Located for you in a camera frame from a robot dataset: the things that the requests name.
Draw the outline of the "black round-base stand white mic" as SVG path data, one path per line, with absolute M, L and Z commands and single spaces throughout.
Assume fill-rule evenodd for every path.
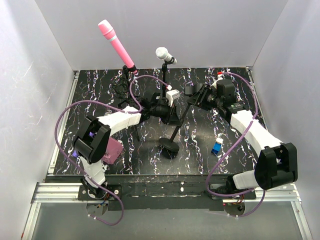
M 162 81 L 164 83 L 166 83 L 166 75 L 167 75 L 167 71 L 168 71 L 168 62 L 164 61 L 164 63 L 162 64 L 161 67 L 161 72 L 162 72 Z M 165 98 L 166 97 L 166 86 L 164 84 L 161 85 L 161 98 Z

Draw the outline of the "blue white small toy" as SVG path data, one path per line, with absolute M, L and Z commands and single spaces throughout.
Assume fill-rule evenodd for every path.
M 217 137 L 216 140 L 215 140 L 215 143 L 214 143 L 214 145 L 212 147 L 211 153 L 217 155 L 220 152 L 221 148 L 222 148 L 222 144 L 223 144 L 223 139 Z

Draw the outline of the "pink microphone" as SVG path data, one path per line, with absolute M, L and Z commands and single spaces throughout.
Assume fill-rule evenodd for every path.
M 106 19 L 104 19 L 98 24 L 98 27 L 99 27 L 102 35 L 110 42 L 110 44 L 112 45 L 114 50 L 117 52 L 119 57 L 122 59 L 123 63 L 126 65 L 128 70 L 131 73 L 135 74 L 137 72 L 137 68 L 136 68 L 133 60 L 131 59 L 131 57 L 127 53 L 126 49 L 122 45 L 121 41 L 117 37 L 117 34 L 116 34 L 114 28 L 111 26 L 111 24 Z

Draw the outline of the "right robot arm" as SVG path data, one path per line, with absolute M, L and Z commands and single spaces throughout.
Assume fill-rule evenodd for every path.
M 187 86 L 187 102 L 203 110 L 217 109 L 225 119 L 253 147 L 258 156 L 254 170 L 233 174 L 227 178 L 222 194 L 237 199 L 246 189 L 260 187 L 269 190 L 298 179 L 297 148 L 269 133 L 253 116 L 249 107 L 237 101 L 235 85 L 230 79 L 221 79 L 212 86 L 196 84 Z

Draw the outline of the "purple microphone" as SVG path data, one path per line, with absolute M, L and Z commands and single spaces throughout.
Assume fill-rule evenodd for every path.
M 93 152 L 94 148 L 91 146 L 91 143 L 95 137 L 95 133 L 89 132 L 84 136 L 79 136 L 78 134 L 75 137 L 75 140 L 72 142 L 73 153 L 72 156 L 77 158 L 82 156 L 86 159 L 89 158 L 90 154 Z

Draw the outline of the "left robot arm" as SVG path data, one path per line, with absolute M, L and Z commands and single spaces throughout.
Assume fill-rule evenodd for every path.
M 85 117 L 72 143 L 72 155 L 80 158 L 87 173 L 81 183 L 91 198 L 101 200 L 106 196 L 107 182 L 103 161 L 113 164 L 123 150 L 122 145 L 111 136 L 128 127 L 139 125 L 150 117 L 160 118 L 166 125 L 180 125 L 177 107 L 174 105 L 174 100 L 180 96 L 176 89 L 168 91 L 164 97 L 161 97 L 160 93 L 154 93 L 151 99 L 139 99 L 141 112 L 128 105 L 122 111 L 106 116 Z

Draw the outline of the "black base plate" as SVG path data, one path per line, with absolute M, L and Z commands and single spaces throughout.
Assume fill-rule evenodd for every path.
M 214 174 L 210 180 L 210 190 L 225 190 L 229 175 Z M 223 211 L 223 201 L 231 204 L 239 200 L 239 196 L 221 197 L 211 195 L 205 188 L 207 175 L 106 175 L 107 188 L 122 200 L 125 210 L 182 210 L 207 209 Z M 79 184 L 77 200 L 94 201 L 87 189 L 82 185 L 81 175 L 49 175 L 45 183 Z

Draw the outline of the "black round-base stand purple mic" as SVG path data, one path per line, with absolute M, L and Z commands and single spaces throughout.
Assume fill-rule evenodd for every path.
M 178 155 L 180 147 L 176 142 L 174 142 L 174 139 L 179 129 L 182 127 L 184 123 L 184 120 L 186 118 L 186 115 L 190 106 L 191 106 L 190 104 L 187 105 L 180 119 L 180 124 L 175 127 L 171 137 L 170 138 L 161 137 L 159 139 L 160 146 L 163 148 L 163 151 L 164 151 L 163 155 L 168 159 L 174 159 Z

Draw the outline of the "white microphone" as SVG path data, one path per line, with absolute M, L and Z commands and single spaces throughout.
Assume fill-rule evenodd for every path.
M 155 50 L 155 55 L 159 60 L 168 62 L 169 64 L 175 65 L 177 63 L 177 59 L 174 58 L 165 47 L 158 47 Z

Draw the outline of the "black tripod stand pink mic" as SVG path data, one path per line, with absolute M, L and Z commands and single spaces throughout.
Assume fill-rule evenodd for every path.
M 114 92 L 115 97 L 120 100 L 117 104 L 119 109 L 122 109 L 123 104 L 127 104 L 130 107 L 139 109 L 137 103 L 133 100 L 130 94 L 130 81 L 129 81 L 129 69 L 126 65 L 122 67 L 120 75 L 115 76 L 111 80 L 111 89 Z

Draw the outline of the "black marble mat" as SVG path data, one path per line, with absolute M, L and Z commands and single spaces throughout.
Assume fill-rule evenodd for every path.
M 182 116 L 187 107 L 187 97 L 184 96 L 185 86 L 197 83 L 210 83 L 214 81 L 217 72 L 236 73 L 250 81 L 249 71 L 244 67 L 217 67 L 217 68 L 169 68 L 166 81 L 179 91 L 177 113 Z M 121 101 L 115 97 L 111 89 L 111 81 L 119 76 L 121 70 L 81 70 L 74 87 L 72 103 L 81 100 L 92 100 L 117 107 Z M 255 111 L 253 95 L 250 88 L 239 78 L 226 76 L 235 84 L 235 95 Z M 161 84 L 152 78 L 139 79 L 133 85 L 136 96 L 151 98 L 153 93 L 161 91 Z M 91 103 L 81 103 L 70 111 L 61 147 L 71 156 L 74 149 L 72 141 L 85 116 L 104 116 L 111 110 Z M 234 128 L 219 116 L 217 110 L 205 111 L 191 106 L 187 112 L 182 127 L 179 129 L 174 142 L 179 145 L 179 152 L 173 159 L 163 155 L 164 150 L 159 145 L 161 137 L 170 138 L 175 127 L 165 125 L 158 117 L 151 117 L 144 123 L 122 130 L 112 137 L 123 145 L 123 152 L 114 164 L 105 164 L 103 170 L 106 174 L 132 174 L 132 175 L 183 175 L 208 174 L 223 154 L 236 142 L 240 136 Z M 222 148 L 218 155 L 212 154 L 216 138 L 223 139 Z M 215 174 L 241 173 L 252 170 L 258 156 L 250 144 L 244 139 L 225 158 Z M 54 175 L 81 175 L 82 173 L 65 159 L 59 152 L 53 169 Z

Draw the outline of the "pink metronome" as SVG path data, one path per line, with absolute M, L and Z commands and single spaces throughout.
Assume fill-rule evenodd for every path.
M 106 147 L 106 152 L 102 157 L 102 161 L 113 165 L 123 151 L 123 145 L 116 139 L 110 137 Z

